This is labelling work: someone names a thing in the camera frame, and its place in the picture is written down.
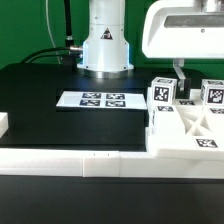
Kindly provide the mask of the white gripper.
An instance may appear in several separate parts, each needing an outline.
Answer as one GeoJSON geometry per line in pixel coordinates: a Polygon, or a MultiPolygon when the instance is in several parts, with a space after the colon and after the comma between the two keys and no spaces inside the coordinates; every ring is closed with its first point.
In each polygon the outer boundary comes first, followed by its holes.
{"type": "Polygon", "coordinates": [[[181,96],[190,96],[183,59],[224,59],[224,0],[157,0],[142,37],[147,58],[171,58],[181,96]]]}

